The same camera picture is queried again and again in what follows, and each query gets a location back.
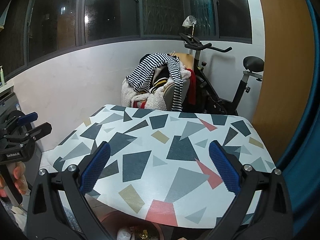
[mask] human hand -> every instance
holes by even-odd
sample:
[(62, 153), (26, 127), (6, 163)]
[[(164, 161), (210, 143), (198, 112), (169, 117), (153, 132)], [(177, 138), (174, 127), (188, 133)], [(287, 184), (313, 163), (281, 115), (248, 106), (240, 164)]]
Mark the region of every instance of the human hand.
[[(26, 171), (25, 164), (23, 162), (17, 162), (16, 167), (13, 170), (13, 176), (16, 179), (16, 181), (14, 182), (14, 185), (22, 195), (25, 195), (28, 190), (27, 180), (26, 180), (26, 177), (24, 176), (25, 171)], [(4, 179), (0, 175), (0, 197), (7, 197), (7, 194), (4, 191), (5, 185), (6, 183), (4, 182)]]

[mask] striped shirt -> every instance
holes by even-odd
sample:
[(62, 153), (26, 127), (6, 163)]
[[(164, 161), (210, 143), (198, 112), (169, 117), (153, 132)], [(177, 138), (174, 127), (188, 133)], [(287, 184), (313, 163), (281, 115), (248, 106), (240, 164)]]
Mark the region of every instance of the striped shirt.
[(156, 67), (167, 64), (170, 76), (174, 81), (172, 111), (182, 111), (181, 92), (183, 81), (181, 79), (180, 61), (176, 56), (164, 53), (153, 53), (146, 56), (135, 68), (131, 75), (126, 76), (127, 83), (136, 92), (149, 92), (150, 83)]

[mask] window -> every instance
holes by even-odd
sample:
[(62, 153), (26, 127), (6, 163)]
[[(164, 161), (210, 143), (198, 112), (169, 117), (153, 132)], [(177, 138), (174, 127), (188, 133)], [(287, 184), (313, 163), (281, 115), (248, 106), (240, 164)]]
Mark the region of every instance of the window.
[(83, 41), (180, 39), (191, 30), (182, 26), (189, 15), (201, 40), (252, 41), (248, 0), (12, 0), (0, 32), (0, 65), (8, 75)]
[(214, 0), (189, 0), (190, 14), (196, 17), (195, 35), (209, 40), (216, 36)]
[(12, 0), (0, 32), (0, 66), (8, 75), (24, 65), (23, 30), (29, 0)]
[(75, 46), (76, 0), (34, 0), (28, 32), (29, 61)]
[(248, 0), (218, 0), (220, 37), (252, 39)]
[(85, 41), (137, 36), (136, 0), (85, 0)]
[(141, 35), (174, 35), (183, 32), (182, 0), (142, 0)]

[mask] plastic bag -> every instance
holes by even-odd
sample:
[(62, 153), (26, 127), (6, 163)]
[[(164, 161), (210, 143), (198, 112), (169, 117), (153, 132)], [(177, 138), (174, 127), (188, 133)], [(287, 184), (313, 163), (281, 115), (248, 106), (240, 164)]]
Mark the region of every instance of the plastic bag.
[(132, 238), (131, 236), (132, 233), (129, 228), (120, 228), (118, 230), (117, 240), (130, 240), (130, 238)]
[(197, 23), (197, 19), (194, 16), (190, 15), (184, 20), (182, 26), (186, 28), (190, 28), (196, 23)]

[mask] dark window glass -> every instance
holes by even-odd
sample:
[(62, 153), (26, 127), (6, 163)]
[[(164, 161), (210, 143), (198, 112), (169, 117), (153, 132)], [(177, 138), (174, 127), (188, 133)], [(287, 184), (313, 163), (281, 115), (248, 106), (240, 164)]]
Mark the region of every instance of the dark window glass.
[(75, 46), (76, 0), (35, 0), (29, 29), (29, 61)]
[(218, 0), (220, 37), (252, 39), (248, 0)]
[(24, 65), (23, 29), (29, 0), (12, 0), (0, 32), (0, 66), (4, 75)]
[(195, 36), (205, 39), (213, 38), (216, 35), (214, 0), (189, 0), (190, 14), (196, 17)]
[(139, 35), (136, 0), (85, 0), (85, 40)]
[(182, 0), (142, 0), (142, 35), (179, 35), (183, 9)]

